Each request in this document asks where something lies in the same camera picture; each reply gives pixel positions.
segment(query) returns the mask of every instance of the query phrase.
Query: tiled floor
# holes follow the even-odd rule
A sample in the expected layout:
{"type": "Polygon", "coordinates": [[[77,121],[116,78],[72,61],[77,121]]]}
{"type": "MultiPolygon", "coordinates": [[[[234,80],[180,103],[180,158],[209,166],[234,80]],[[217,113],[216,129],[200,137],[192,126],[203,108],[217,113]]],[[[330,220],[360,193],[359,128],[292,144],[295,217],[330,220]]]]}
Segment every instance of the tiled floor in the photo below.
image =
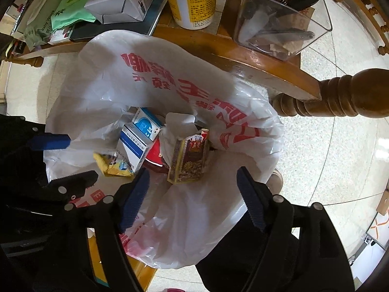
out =
{"type": "MultiPolygon", "coordinates": [[[[217,11],[223,1],[218,0],[217,11]]],[[[302,52],[301,67],[319,80],[389,68],[361,24],[342,6],[326,0],[333,31],[302,52]]],[[[67,70],[77,54],[45,58],[40,69],[13,64],[7,85],[8,113],[45,122],[67,70]]],[[[386,119],[281,118],[285,148],[277,168],[282,194],[292,203],[325,205],[350,256],[375,215],[389,178],[389,124],[386,119]]],[[[194,266],[158,270],[149,291],[168,287],[206,291],[194,266]]]]}

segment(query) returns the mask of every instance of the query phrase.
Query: green package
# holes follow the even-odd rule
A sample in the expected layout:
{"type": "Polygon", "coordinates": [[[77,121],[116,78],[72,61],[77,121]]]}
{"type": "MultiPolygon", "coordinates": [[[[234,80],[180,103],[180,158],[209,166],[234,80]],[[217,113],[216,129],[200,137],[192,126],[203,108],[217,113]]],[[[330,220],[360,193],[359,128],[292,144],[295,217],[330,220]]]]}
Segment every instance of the green package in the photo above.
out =
{"type": "Polygon", "coordinates": [[[54,14],[61,0],[36,0],[31,10],[23,38],[29,50],[44,45],[50,39],[51,15],[54,14]]]}
{"type": "Polygon", "coordinates": [[[61,0],[51,16],[53,30],[73,24],[79,20],[94,22],[96,18],[84,9],[88,0],[61,0]]]}

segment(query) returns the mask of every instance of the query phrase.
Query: transparent box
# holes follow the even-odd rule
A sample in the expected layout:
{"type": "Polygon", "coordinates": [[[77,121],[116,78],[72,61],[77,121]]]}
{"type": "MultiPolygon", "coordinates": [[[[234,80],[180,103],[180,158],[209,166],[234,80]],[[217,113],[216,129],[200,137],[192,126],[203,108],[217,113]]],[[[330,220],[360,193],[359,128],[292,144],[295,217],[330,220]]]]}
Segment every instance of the transparent box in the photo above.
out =
{"type": "Polygon", "coordinates": [[[330,31],[324,0],[300,12],[275,0],[241,0],[234,41],[286,61],[330,31]]]}

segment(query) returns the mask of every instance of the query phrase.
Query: barcode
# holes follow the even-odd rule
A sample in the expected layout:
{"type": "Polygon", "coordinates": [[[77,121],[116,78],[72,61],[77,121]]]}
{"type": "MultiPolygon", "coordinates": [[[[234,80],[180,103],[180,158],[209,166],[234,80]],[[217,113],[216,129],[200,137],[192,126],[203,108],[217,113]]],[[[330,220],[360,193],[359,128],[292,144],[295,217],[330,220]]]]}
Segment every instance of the barcode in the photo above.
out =
{"type": "Polygon", "coordinates": [[[141,9],[142,9],[143,14],[145,14],[145,13],[146,13],[146,9],[145,9],[145,6],[143,5],[143,2],[140,1],[140,2],[139,2],[139,5],[141,6],[141,9]]]}

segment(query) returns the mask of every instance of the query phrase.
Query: white plastic bag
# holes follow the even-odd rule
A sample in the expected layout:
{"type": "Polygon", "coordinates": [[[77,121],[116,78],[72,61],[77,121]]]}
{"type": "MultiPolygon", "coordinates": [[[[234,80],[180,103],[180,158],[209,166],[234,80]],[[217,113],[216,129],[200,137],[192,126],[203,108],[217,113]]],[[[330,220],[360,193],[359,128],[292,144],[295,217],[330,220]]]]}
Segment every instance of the white plastic bag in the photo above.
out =
{"type": "MultiPolygon", "coordinates": [[[[198,263],[246,211],[236,172],[247,166],[266,182],[279,159],[283,125],[271,105],[233,75],[168,41],[128,31],[91,40],[64,81],[46,130],[66,133],[65,150],[45,151],[49,179],[94,169],[93,152],[113,152],[130,107],[165,116],[187,113],[207,124],[210,165],[195,182],[172,185],[151,172],[133,227],[121,236],[126,253],[157,268],[198,263]]],[[[104,177],[76,206],[114,194],[126,179],[104,177]]]]}

